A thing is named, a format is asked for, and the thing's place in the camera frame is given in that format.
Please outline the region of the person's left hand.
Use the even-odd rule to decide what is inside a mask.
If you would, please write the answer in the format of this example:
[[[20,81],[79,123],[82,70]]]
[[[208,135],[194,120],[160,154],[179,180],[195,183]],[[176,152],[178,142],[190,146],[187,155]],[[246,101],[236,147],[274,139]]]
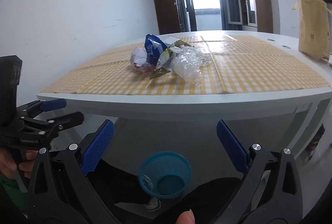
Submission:
[[[19,170],[23,171],[24,176],[30,179],[37,154],[38,154],[37,151],[28,150],[26,152],[27,161],[17,165],[13,160],[11,154],[6,149],[1,148],[0,152],[1,174],[3,174],[8,179],[14,179],[15,172],[19,168]]]

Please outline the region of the person's right hand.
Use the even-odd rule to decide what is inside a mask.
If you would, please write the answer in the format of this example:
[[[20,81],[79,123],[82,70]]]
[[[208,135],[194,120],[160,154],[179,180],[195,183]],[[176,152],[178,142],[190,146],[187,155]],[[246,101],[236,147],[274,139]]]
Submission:
[[[189,211],[181,213],[177,218],[176,224],[195,224],[195,217],[192,210],[190,209]]]

